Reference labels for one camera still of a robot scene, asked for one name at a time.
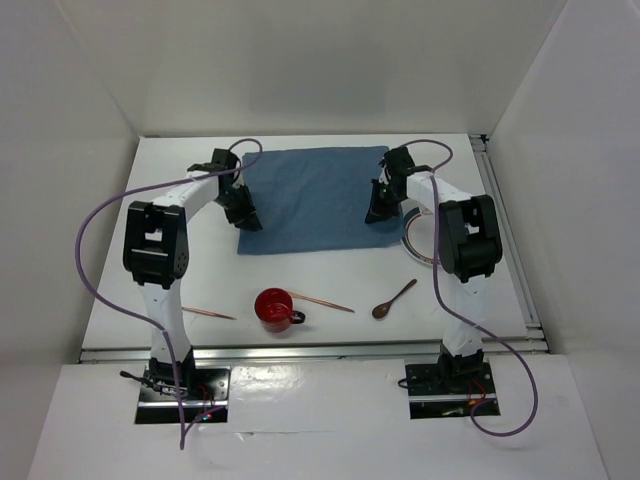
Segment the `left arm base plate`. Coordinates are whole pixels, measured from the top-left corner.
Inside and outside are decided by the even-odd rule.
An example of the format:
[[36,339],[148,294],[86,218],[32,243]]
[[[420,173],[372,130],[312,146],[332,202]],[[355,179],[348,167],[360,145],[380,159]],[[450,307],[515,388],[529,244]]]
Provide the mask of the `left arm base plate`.
[[[181,388],[185,424],[226,423],[231,368],[203,368],[196,372],[191,389]],[[178,424],[179,412],[175,386],[171,381],[151,379],[149,369],[142,375],[130,375],[140,383],[134,422],[137,425]]]

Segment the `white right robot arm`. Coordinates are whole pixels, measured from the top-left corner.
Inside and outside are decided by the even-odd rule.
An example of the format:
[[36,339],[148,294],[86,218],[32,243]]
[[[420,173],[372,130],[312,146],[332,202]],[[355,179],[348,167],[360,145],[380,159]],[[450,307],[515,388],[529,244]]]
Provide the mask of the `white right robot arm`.
[[381,174],[372,181],[365,222],[397,217],[407,200],[434,216],[434,292],[440,307],[455,319],[440,343],[436,379],[444,390],[457,392],[482,370],[486,288],[503,247],[493,198],[473,195],[437,177],[445,164],[417,165],[406,145],[384,153]]

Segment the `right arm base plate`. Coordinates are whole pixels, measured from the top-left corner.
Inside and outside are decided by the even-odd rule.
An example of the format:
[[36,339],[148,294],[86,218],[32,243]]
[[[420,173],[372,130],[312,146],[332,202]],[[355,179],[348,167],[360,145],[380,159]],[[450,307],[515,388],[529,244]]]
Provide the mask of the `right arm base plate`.
[[405,377],[397,381],[408,394],[412,420],[499,416],[500,407],[490,365],[479,373],[446,384],[436,364],[407,364]]

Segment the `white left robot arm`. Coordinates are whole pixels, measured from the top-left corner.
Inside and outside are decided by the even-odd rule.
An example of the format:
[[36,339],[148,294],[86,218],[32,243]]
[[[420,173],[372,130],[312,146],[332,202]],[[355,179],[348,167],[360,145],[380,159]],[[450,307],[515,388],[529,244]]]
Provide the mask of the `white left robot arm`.
[[193,394],[198,382],[181,302],[181,280],[190,260],[189,221],[215,203],[235,228],[262,229],[241,167],[231,150],[216,149],[210,161],[187,169],[184,182],[150,202],[134,201],[128,207],[124,268],[140,287],[146,316],[160,325],[152,334],[147,381],[161,384],[176,399]]

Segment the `blue cloth placemat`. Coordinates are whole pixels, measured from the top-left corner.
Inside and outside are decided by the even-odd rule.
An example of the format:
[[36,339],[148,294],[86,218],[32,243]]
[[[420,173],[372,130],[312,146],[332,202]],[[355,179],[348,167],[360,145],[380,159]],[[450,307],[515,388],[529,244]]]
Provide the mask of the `blue cloth placemat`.
[[404,236],[401,219],[368,225],[372,182],[387,146],[247,153],[243,172],[262,229],[242,230],[240,255],[386,248]]

